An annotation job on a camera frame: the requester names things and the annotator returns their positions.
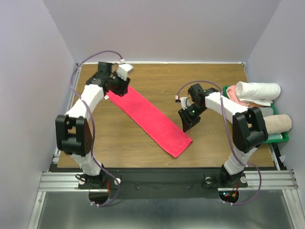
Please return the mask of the pink microfiber towel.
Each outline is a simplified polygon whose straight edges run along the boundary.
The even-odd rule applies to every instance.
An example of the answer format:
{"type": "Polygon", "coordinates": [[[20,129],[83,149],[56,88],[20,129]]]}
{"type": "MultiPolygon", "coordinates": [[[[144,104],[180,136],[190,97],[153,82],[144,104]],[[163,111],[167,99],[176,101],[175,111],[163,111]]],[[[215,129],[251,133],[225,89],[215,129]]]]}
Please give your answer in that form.
{"type": "Polygon", "coordinates": [[[170,118],[132,87],[118,96],[108,92],[110,100],[124,111],[166,153],[177,158],[193,142],[170,118]]]}

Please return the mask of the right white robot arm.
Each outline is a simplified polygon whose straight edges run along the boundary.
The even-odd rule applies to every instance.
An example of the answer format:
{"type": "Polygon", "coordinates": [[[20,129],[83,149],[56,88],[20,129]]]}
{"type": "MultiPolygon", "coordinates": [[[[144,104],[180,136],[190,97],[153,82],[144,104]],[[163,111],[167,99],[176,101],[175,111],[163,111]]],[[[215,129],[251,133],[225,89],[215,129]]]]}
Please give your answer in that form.
{"type": "Polygon", "coordinates": [[[221,166],[219,180],[223,186],[230,186],[238,182],[251,155],[268,139],[265,121],[258,107],[236,104],[223,95],[217,84],[203,89],[201,83],[191,81],[187,83],[187,97],[175,96],[175,101],[181,105],[178,114],[183,132],[197,125],[200,115],[207,109],[222,115],[231,154],[221,166]]]}

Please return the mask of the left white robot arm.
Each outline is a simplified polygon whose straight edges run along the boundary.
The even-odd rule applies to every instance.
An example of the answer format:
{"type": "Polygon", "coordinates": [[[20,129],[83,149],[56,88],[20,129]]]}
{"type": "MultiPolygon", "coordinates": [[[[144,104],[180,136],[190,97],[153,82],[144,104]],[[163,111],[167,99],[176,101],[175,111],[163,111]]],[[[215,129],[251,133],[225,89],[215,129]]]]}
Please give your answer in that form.
{"type": "Polygon", "coordinates": [[[108,92],[120,97],[128,92],[129,74],[133,66],[99,62],[97,72],[86,81],[78,100],[64,114],[55,119],[57,148],[72,157],[83,173],[76,179],[82,188],[100,189],[109,184],[102,163],[93,155],[94,137],[89,122],[98,103],[108,92]]]}

